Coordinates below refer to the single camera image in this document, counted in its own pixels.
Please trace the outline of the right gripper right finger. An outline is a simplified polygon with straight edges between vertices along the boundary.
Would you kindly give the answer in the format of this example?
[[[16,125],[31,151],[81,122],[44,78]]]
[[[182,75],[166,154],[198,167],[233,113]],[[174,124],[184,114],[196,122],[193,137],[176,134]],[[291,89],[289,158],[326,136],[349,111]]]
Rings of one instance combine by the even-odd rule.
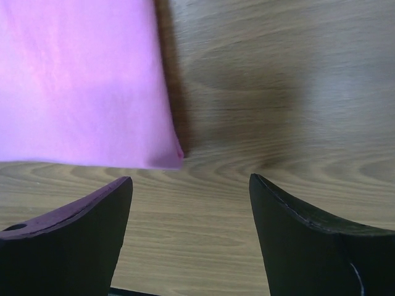
[[[249,196],[271,295],[394,294],[394,231],[328,213],[258,174]]]

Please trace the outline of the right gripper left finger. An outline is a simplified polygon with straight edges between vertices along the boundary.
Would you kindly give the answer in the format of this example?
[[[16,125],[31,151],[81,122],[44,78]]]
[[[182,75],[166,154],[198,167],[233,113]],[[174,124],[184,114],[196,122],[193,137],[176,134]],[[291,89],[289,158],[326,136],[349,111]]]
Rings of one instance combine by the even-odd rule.
[[[133,194],[122,177],[1,231],[1,295],[107,295]]]

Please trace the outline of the pink t shirt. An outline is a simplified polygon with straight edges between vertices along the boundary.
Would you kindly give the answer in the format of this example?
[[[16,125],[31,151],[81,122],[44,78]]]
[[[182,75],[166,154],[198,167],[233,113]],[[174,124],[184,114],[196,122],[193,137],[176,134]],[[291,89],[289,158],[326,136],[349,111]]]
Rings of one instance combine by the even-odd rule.
[[[174,170],[153,1],[1,2],[1,160]]]

